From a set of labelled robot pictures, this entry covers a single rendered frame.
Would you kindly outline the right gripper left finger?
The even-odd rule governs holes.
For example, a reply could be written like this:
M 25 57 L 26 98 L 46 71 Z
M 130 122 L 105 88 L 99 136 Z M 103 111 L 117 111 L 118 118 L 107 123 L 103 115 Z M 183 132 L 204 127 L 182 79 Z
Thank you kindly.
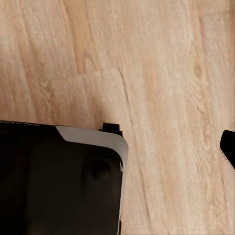
M 0 136 L 0 189 L 25 150 L 21 130 Z

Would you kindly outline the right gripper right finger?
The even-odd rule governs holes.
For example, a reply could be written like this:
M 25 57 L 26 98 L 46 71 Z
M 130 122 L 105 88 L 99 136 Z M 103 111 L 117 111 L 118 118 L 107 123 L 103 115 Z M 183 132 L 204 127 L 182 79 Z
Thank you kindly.
M 235 132 L 229 130 L 223 131 L 220 149 L 235 169 Z

